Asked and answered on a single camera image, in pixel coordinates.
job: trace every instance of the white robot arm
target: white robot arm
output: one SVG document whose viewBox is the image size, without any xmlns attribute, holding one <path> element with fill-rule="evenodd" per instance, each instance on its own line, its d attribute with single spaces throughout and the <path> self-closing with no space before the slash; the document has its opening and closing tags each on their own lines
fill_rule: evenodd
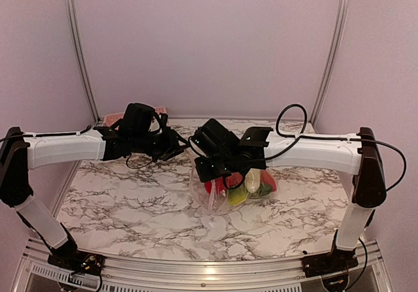
<svg viewBox="0 0 418 292">
<path fill-rule="evenodd" d="M 296 166 L 330 169 L 353 175 L 354 189 L 340 228 L 336 231 L 332 249 L 326 254 L 302 259 L 307 277 L 345 271 L 358 265 L 355 248 L 374 210 L 386 199 L 383 165 L 371 129 L 347 135 L 305 135 L 284 137 L 269 127 L 250 127 L 239 139 L 215 119 L 207 121 L 189 138 L 201 182 L 227 177 L 239 172 L 243 177 L 251 169 Z M 342 291 L 347 278 L 337 290 Z"/>
<path fill-rule="evenodd" d="M 0 149 L 0 200 L 14 208 L 23 222 L 38 232 L 51 251 L 48 262 L 75 272 L 98 275 L 103 256 L 78 250 L 76 242 L 36 198 L 28 170 L 52 163 L 78 160 L 112 160 L 133 152 L 154 161 L 168 160 L 182 153 L 187 142 L 167 126 L 166 114 L 152 107 L 129 104 L 125 115 L 112 127 L 95 127 L 70 133 L 22 133 L 8 130 Z M 153 120 L 157 129 L 152 131 Z"/>
</svg>

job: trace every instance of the white marble countertop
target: white marble countertop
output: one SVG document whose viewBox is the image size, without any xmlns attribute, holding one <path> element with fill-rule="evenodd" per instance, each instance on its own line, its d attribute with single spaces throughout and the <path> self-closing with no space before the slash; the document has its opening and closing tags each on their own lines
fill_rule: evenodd
<svg viewBox="0 0 418 292">
<path fill-rule="evenodd" d="M 188 137 L 206 120 L 174 120 Z M 220 120 L 241 135 L 248 127 L 274 122 Z M 286 131 L 300 128 L 285 122 Z M 132 163 L 147 162 L 137 155 Z M 182 154 L 140 170 L 124 159 L 84 161 L 57 219 L 79 248 L 102 253 L 171 260 L 236 261 L 329 250 L 347 195 L 334 171 L 271 169 L 278 190 L 270 199 L 210 216 L 189 194 L 191 162 Z"/>
</svg>

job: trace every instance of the pink box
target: pink box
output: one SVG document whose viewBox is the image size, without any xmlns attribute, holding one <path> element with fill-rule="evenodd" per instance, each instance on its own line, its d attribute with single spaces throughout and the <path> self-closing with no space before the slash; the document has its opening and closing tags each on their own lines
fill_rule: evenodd
<svg viewBox="0 0 418 292">
<path fill-rule="evenodd" d="M 162 106 L 156 107 L 155 111 L 158 114 L 166 114 L 167 113 L 167 109 L 165 107 L 162 107 Z M 120 112 L 118 114 L 108 114 L 107 116 L 104 117 L 103 125 L 105 125 L 107 127 L 110 127 L 113 123 L 115 123 L 119 119 L 122 119 L 123 114 L 124 114 L 124 112 Z"/>
</svg>

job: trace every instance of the plastic bag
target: plastic bag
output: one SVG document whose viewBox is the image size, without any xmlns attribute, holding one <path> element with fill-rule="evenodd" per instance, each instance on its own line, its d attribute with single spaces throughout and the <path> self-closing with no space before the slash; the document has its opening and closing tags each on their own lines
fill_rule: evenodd
<svg viewBox="0 0 418 292">
<path fill-rule="evenodd" d="M 248 199 L 265 198 L 277 191 L 277 183 L 272 175 L 267 170 L 259 169 L 251 169 L 245 180 L 241 174 L 232 173 L 225 178 L 226 187 L 222 178 L 202 183 L 195 169 L 194 159 L 197 156 L 193 152 L 189 152 L 189 156 L 192 162 L 190 194 L 209 214 L 224 212 L 229 206 L 237 206 Z"/>
</svg>

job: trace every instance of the purple wall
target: purple wall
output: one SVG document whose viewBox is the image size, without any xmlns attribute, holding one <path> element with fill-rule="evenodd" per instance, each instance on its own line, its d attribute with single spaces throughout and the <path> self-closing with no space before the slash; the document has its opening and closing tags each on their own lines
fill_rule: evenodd
<svg viewBox="0 0 418 292">
<path fill-rule="evenodd" d="M 338 8 L 338 0 L 75 1 L 102 115 L 131 101 L 171 116 L 311 108 Z"/>
<path fill-rule="evenodd" d="M 377 238 L 394 291 L 416 291 L 418 272 L 417 0 L 350 0 L 346 32 L 317 124 L 322 133 L 370 126 L 408 159 L 406 179 L 377 211 L 368 232 Z M 387 183 L 400 158 L 382 148 Z"/>
<path fill-rule="evenodd" d="M 90 122 L 71 44 L 65 0 L 0 0 L 0 138 L 24 131 L 68 131 Z M 68 164 L 30 172 L 51 207 Z M 29 231 L 0 204 L 0 291 L 10 291 Z"/>
</svg>

